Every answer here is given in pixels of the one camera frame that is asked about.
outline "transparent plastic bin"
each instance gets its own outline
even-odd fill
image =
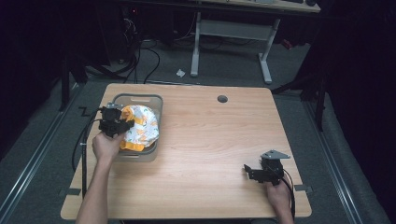
[[[163,98],[155,94],[131,94],[122,93],[114,97],[113,104],[116,105],[145,105],[151,108],[158,121],[158,128],[161,137],[161,114],[163,112]],[[157,157],[157,145],[160,137],[149,147],[145,147],[142,151],[132,151],[128,149],[120,149],[117,161],[154,161]]]

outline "floor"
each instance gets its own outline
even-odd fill
[[[127,82],[142,83],[153,71],[147,83],[272,90],[294,79],[309,51],[309,45],[293,49],[273,45],[268,57],[273,83],[267,85],[263,82],[257,58],[263,46],[261,41],[227,39],[220,43],[213,39],[204,40],[199,76],[190,77],[190,38],[177,41],[172,47],[147,40],[140,50],[137,76],[131,73]],[[115,63],[109,68],[121,66]],[[184,77],[176,75],[179,69],[186,72]],[[74,174],[72,160],[79,158],[79,155],[73,158],[73,150],[87,121],[83,110],[93,111],[99,106],[106,85],[113,82],[120,81],[89,75],[85,85],[75,85],[71,78],[71,103],[63,112],[58,110],[61,85],[55,86],[51,97],[32,115],[28,127],[0,162],[0,201],[3,202],[0,223],[72,223],[63,220],[60,211]],[[310,217],[296,218],[296,223],[389,223],[350,153],[332,111],[331,99],[326,98],[324,132],[319,132],[313,123],[315,102],[302,102],[299,91],[285,91],[274,95],[274,98],[313,210]],[[167,221],[223,223],[225,220]],[[273,219],[240,221],[276,223]]]

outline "tabletop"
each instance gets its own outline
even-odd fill
[[[113,163],[109,218],[274,217],[263,185],[249,180],[243,168],[261,169],[260,155],[271,149],[290,155],[281,161],[284,169],[294,185],[303,184],[268,89],[110,84],[99,106],[120,93],[158,94],[163,112],[156,159]],[[95,122],[88,143],[98,133]],[[89,183],[95,157],[91,144],[87,147]],[[70,189],[81,189],[81,162]],[[295,201],[295,215],[310,216],[304,191],[295,191]],[[62,218],[75,219],[81,202],[81,194],[67,195]]]

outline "human arm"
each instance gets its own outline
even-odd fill
[[[93,153],[97,159],[92,180],[81,207],[76,223],[107,223],[107,183],[111,164],[116,158],[120,141],[124,134],[110,138],[104,133],[97,134],[92,140]]]
[[[278,185],[273,186],[271,182],[264,182],[268,202],[274,208],[279,224],[294,223],[290,210],[290,191],[288,186],[280,181]]]

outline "wire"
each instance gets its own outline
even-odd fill
[[[258,40],[254,40],[254,39],[249,39],[247,42],[244,42],[244,43],[237,43],[237,42],[233,42],[233,41],[230,41],[230,40],[224,40],[224,42],[228,43],[228,44],[238,45],[238,46],[245,46],[245,45],[250,45],[250,44],[257,43],[259,41]]]
[[[191,22],[191,26],[190,26],[189,31],[184,36],[182,36],[181,38],[175,39],[174,41],[182,40],[182,39],[185,39],[185,38],[190,38],[191,36],[193,36],[193,35],[189,35],[189,34],[191,33],[192,27],[195,24],[196,17],[197,17],[197,13],[195,12],[194,13],[194,17],[192,18],[192,22]]]
[[[155,39],[143,40],[142,42],[149,42],[149,41],[154,41],[154,44],[152,46],[150,46],[150,47],[145,47],[145,48],[142,48],[142,49],[153,49],[153,48],[157,47],[158,41],[155,40]]]
[[[189,40],[189,38],[191,38],[191,37],[194,37],[194,35],[191,35],[191,36],[188,36],[188,37],[186,37],[186,38],[184,38],[184,39],[179,39],[178,41],[174,41],[174,44],[176,44],[176,45],[179,45],[179,46],[183,46],[183,47],[185,47],[185,46],[191,46],[191,45],[193,45],[195,42],[194,42],[194,40]],[[188,42],[188,44],[180,44],[179,42]]]
[[[123,20],[128,22],[128,27],[125,28],[125,31],[123,32],[123,35],[125,36],[127,47],[130,47],[131,46],[131,41],[134,40],[134,36],[132,35],[132,38],[130,40],[130,37],[128,37],[128,32],[131,29],[131,27],[134,27],[133,34],[135,34],[136,33],[136,26],[134,25],[134,22],[129,20],[129,19],[124,18]]]
[[[112,73],[112,74],[114,74],[114,75],[119,75],[119,74],[121,74],[121,73],[123,73],[123,72],[128,71],[128,69],[130,69],[131,67],[133,67],[133,65],[134,65],[134,60],[130,60],[129,63],[128,63],[125,67],[121,68],[121,69],[118,70],[118,71],[114,71],[114,72],[110,71],[110,73]],[[101,73],[101,72],[92,71],[92,70],[91,70],[90,68],[88,68],[88,67],[85,67],[85,71],[86,71],[87,73],[91,74],[91,75],[94,75],[94,76],[103,76],[103,75],[105,75],[104,73]]]
[[[199,47],[200,47],[201,49],[214,50],[214,49],[220,48],[221,45],[223,44],[223,42],[224,42],[224,38],[221,38],[219,44],[218,44],[217,46],[215,46],[214,48],[212,48],[212,49],[205,48],[205,47],[203,47],[201,44],[199,45]]]
[[[100,119],[93,120],[88,124],[90,127],[94,122]],[[84,133],[82,150],[81,150],[81,160],[82,160],[82,198],[85,197],[85,193],[87,192],[87,139],[88,139],[88,128]]]
[[[137,61],[135,55],[134,55],[133,57],[134,57],[134,62],[135,62],[135,63],[134,63],[134,66],[131,68],[131,71],[128,73],[128,75],[127,75],[127,76],[125,77],[125,79],[123,80],[123,83],[126,83],[126,81],[128,80],[129,76],[132,74],[133,71],[136,72],[136,67],[137,67],[138,61]]]
[[[137,56],[137,63],[140,62],[140,55],[141,55],[140,51],[141,51],[141,49],[142,49],[142,45],[140,44],[139,45],[138,56]],[[134,84],[137,84],[137,65],[136,65],[136,68],[134,69]]]
[[[78,140],[77,140],[77,142],[75,144],[75,147],[74,147],[74,150],[73,150],[73,155],[72,155],[72,168],[73,168],[74,172],[77,169],[76,162],[75,162],[75,157],[76,157],[76,151],[77,151],[78,144],[80,143],[79,140],[81,139],[82,135],[85,134],[88,131],[88,128],[90,127],[93,118],[96,116],[97,111],[99,111],[99,109],[96,109],[94,112],[92,112],[90,114],[90,117],[88,118],[88,122],[85,125],[85,127],[82,129],[81,133],[79,134]]]
[[[270,169],[275,175],[277,175],[277,177],[280,179],[280,180],[282,180],[285,184],[286,184],[286,187],[288,187],[288,189],[289,189],[289,192],[290,192],[290,198],[291,198],[291,208],[290,208],[290,210],[291,210],[291,215],[292,215],[292,217],[293,217],[293,220],[294,220],[294,218],[295,218],[295,213],[296,213],[296,209],[295,209],[295,207],[296,207],[296,202],[295,202],[295,198],[294,198],[294,191],[293,191],[293,189],[292,189],[292,186],[294,186],[292,183],[293,183],[293,180],[291,179],[291,176],[290,176],[290,174],[285,170],[285,169],[283,169],[283,171],[285,171],[286,172],[286,174],[288,174],[288,176],[289,176],[289,179],[290,179],[290,182],[291,182],[291,186],[290,186],[290,184],[288,183],[288,181],[286,181],[286,179],[283,177],[283,176],[280,176],[277,172],[275,172],[275,170],[273,170],[269,165],[267,165],[266,166],[268,169]]]
[[[152,49],[147,49],[147,50],[149,50],[149,51],[151,51],[151,52],[153,52],[153,53],[155,53],[155,54],[157,55],[157,57],[158,57],[158,62],[157,62],[157,65],[154,67],[154,69],[152,69],[151,72],[148,73],[148,75],[146,75],[146,78],[145,78],[145,80],[143,81],[143,84],[146,84],[147,80],[149,79],[149,76],[151,76],[151,74],[152,74],[152,73],[158,68],[158,66],[160,65],[160,55],[159,55],[157,52],[155,52],[154,50],[152,50]]]

